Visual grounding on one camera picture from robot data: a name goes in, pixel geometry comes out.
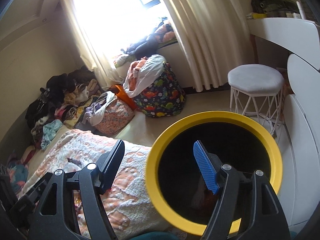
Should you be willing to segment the cream curtain left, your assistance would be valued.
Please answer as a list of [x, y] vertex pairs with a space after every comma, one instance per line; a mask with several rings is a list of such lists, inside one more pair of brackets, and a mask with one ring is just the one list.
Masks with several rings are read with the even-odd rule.
[[114, 64], [104, 54], [104, 40], [99, 37], [95, 26], [89, 25], [89, 13], [80, 12], [80, 0], [61, 0], [61, 6], [71, 29], [80, 59], [88, 70], [92, 71], [103, 89], [119, 84], [123, 78]]

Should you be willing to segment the white garment in basket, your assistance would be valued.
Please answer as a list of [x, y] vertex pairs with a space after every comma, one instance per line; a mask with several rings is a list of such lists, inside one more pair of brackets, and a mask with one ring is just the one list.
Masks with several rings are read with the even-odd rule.
[[160, 77], [164, 71], [166, 59], [162, 55], [151, 55], [130, 64], [123, 89], [129, 98], [138, 96]]

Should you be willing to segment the dark bag on desk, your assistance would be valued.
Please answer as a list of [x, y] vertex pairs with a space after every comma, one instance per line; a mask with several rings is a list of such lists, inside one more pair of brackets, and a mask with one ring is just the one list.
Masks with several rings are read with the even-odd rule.
[[251, 0], [253, 12], [266, 14], [267, 17], [287, 17], [299, 13], [298, 6], [291, 0]]

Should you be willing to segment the pile of clothes on bed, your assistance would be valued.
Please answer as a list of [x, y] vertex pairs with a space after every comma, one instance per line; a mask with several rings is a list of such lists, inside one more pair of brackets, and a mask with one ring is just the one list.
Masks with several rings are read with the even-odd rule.
[[85, 66], [69, 74], [52, 76], [25, 114], [36, 147], [41, 148], [45, 124], [59, 119], [63, 126], [73, 129], [102, 91], [95, 74]]

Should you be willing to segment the cream curtain right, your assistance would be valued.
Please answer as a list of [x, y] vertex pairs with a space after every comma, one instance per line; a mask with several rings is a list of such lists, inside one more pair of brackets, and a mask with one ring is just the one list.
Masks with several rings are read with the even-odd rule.
[[227, 82], [235, 67], [254, 61], [239, 0], [162, 0], [197, 92]]

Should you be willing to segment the light blue garment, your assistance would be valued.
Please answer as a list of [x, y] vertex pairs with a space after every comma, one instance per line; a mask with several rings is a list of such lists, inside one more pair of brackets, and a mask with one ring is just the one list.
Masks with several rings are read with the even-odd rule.
[[63, 123], [59, 119], [55, 119], [54, 121], [43, 126], [43, 134], [41, 140], [42, 150], [45, 150], [50, 145], [50, 143], [56, 137], [57, 132], [62, 126]]

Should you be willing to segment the orange bag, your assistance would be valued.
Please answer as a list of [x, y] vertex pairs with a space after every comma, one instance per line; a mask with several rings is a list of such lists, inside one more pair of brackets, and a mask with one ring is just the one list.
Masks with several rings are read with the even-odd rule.
[[112, 91], [120, 100], [125, 102], [133, 111], [136, 109], [136, 104], [126, 94], [122, 85], [113, 85], [111, 86], [110, 91]]

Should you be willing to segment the dinosaur print laundry basket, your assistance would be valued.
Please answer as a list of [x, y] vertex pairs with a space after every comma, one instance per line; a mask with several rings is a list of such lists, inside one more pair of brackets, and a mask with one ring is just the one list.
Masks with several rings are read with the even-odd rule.
[[151, 118], [176, 116], [184, 108], [186, 96], [169, 63], [164, 71], [139, 95], [133, 98], [137, 109]]

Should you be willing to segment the clothes on window sill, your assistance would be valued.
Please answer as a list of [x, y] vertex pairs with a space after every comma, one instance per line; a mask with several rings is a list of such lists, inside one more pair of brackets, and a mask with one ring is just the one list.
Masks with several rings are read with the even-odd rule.
[[132, 43], [126, 49], [121, 49], [121, 54], [114, 58], [114, 66], [119, 68], [127, 62], [150, 57], [158, 49], [177, 42], [177, 38], [169, 19], [162, 18], [161, 23], [151, 34]]

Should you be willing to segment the cream curtain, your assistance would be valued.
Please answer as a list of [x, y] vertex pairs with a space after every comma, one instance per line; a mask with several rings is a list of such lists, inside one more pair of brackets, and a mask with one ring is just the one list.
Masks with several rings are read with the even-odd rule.
[[80, 12], [80, 0], [61, 0], [61, 6], [71, 29], [80, 59], [88, 70], [92, 71], [103, 89], [119, 84], [123, 78], [114, 64], [104, 54], [104, 40], [99, 37], [95, 26], [89, 25], [89, 13]]
[[227, 82], [235, 67], [254, 61], [239, 0], [162, 0], [197, 92]]

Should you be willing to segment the white vanity desk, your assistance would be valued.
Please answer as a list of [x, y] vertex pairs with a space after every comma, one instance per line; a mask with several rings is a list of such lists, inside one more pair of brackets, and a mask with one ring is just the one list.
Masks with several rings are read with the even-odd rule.
[[252, 35], [291, 52], [285, 98], [283, 180], [278, 194], [287, 223], [299, 231], [319, 203], [319, 25], [294, 18], [248, 20]]

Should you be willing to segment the floral pink fabric bag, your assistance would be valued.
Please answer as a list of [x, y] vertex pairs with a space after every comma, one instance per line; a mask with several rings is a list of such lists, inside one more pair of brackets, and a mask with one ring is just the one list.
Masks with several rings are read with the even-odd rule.
[[113, 92], [104, 92], [84, 111], [82, 123], [89, 123], [100, 133], [113, 136], [119, 133], [134, 117], [133, 110]]

